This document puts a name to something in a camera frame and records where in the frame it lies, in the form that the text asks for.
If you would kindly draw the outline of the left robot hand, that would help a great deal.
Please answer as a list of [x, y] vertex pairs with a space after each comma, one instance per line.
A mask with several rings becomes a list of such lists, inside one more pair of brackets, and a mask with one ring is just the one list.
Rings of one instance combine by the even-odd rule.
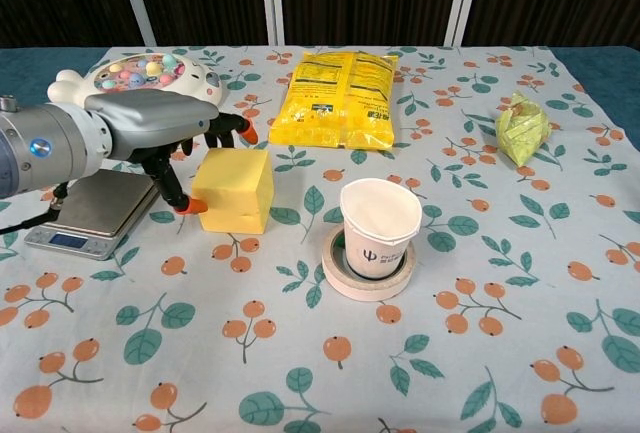
[[109, 157], [141, 165], [165, 202], [182, 215], [204, 213], [207, 205], [183, 191], [170, 164], [171, 154], [180, 148], [190, 155], [193, 138], [200, 134], [210, 148], [233, 147], [234, 134], [250, 144], [258, 142], [250, 120], [175, 92], [138, 89], [96, 94], [85, 99], [84, 107], [108, 126]]

